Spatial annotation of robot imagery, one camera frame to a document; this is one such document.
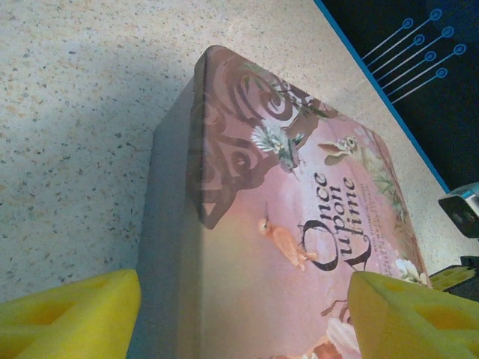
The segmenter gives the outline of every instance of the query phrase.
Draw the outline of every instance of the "speckled countertop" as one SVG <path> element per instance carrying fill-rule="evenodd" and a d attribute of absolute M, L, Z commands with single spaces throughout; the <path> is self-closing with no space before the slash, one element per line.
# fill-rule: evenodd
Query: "speckled countertop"
<path fill-rule="evenodd" d="M 431 273 L 479 254 L 310 0 L 7 0 L 0 13 L 0 301 L 133 267 L 153 130 L 221 44 L 376 130 Z"/>

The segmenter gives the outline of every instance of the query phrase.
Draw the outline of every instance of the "black fabric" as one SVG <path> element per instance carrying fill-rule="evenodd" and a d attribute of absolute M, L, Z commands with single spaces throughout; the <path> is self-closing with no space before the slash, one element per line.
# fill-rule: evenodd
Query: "black fabric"
<path fill-rule="evenodd" d="M 385 88 L 388 94 L 451 54 L 455 46 L 466 45 L 462 55 L 451 56 L 388 98 L 395 101 L 434 77 L 439 68 L 445 68 L 448 72 L 446 77 L 432 80 L 394 103 L 394 107 L 449 189 L 479 181 L 479 0 L 323 0 L 323 3 L 361 57 L 401 28 L 406 18 L 413 19 L 414 24 L 410 29 L 399 31 L 367 56 L 364 59 L 366 65 L 428 20 L 431 11 L 441 9 L 442 15 L 438 20 L 429 21 L 368 68 L 371 72 L 375 71 L 409 46 L 417 35 L 424 35 L 422 45 L 412 46 L 374 73 L 373 76 L 378 80 L 441 36 L 446 26 L 454 28 L 452 37 L 436 41 L 378 83 L 380 86 L 386 85 L 424 60 L 427 52 L 436 53 L 434 61 L 423 61 L 423 64 Z"/>

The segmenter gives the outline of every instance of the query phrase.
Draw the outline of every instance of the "bird illustration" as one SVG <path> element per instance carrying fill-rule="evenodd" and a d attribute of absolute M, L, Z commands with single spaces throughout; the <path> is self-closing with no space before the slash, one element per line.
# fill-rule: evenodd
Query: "bird illustration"
<path fill-rule="evenodd" d="M 298 133 L 295 138 L 288 138 L 284 129 L 272 120 L 262 119 L 261 124 L 263 127 L 256 126 L 253 129 L 251 141 L 259 150 L 277 155 L 283 171 L 294 174 L 294 169 L 300 163 L 297 146 L 305 134 Z"/>
<path fill-rule="evenodd" d="M 275 226 L 269 222 L 268 206 L 266 204 L 264 218 L 258 223 L 260 233 L 268 238 L 283 253 L 293 266 L 305 270 L 306 260 L 318 260 L 317 253 L 306 252 L 296 243 L 293 234 L 286 227 Z"/>

